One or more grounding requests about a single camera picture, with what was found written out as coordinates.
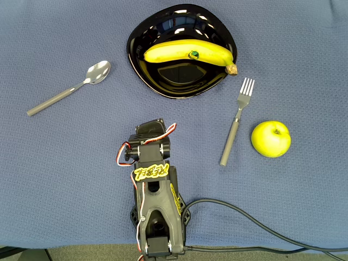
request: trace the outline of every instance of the black bowl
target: black bowl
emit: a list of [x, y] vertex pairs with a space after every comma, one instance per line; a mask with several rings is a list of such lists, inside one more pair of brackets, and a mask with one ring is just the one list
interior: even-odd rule
[[194, 4], [179, 4], [164, 9], [139, 24], [131, 33], [127, 52], [138, 76], [155, 92], [175, 99], [201, 94], [221, 82], [225, 67], [197, 60], [148, 63], [144, 53], [161, 42], [198, 39], [230, 50], [233, 62], [237, 47], [223, 23], [211, 12]]

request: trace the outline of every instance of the banana stem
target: banana stem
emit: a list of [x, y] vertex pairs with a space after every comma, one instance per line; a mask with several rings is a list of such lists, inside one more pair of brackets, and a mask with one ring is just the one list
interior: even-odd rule
[[226, 66], [226, 72], [230, 75], [237, 75], [238, 70], [236, 64], [231, 64]]

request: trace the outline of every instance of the floor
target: floor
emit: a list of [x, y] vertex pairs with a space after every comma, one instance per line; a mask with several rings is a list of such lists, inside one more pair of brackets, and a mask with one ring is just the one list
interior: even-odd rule
[[[65, 246], [49, 249], [53, 261], [131, 261], [138, 260], [139, 252], [136, 245], [80, 245]], [[3, 259], [3, 261], [17, 261], [20, 254]], [[348, 254], [338, 255], [348, 260]], [[180, 256], [179, 261], [333, 261], [324, 254], [298, 253], [292, 255], [278, 255], [266, 252], [240, 253], [200, 253], [187, 252]]]

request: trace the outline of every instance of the metal spoon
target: metal spoon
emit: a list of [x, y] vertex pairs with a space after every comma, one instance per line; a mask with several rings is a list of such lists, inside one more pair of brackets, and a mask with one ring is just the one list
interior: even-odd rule
[[33, 109], [28, 110], [27, 111], [28, 116], [33, 116], [34, 114], [38, 113], [39, 111], [42, 111], [43, 109], [47, 108], [53, 103], [56, 103], [57, 101], [63, 99], [64, 97], [72, 94], [74, 91], [78, 90], [85, 83], [90, 83], [90, 84], [100, 83], [108, 75], [110, 68], [111, 68], [111, 64], [108, 61], [101, 61], [100, 63], [93, 65], [92, 67], [88, 69], [88, 72], [86, 74], [86, 79], [83, 82], [61, 92], [60, 94], [52, 97], [46, 102], [39, 104]]

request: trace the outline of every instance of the apple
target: apple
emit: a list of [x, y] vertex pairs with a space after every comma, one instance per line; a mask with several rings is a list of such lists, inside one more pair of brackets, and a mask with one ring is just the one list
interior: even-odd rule
[[291, 137], [285, 124], [279, 121], [265, 121], [253, 130], [251, 143], [261, 155], [276, 158], [288, 151]]

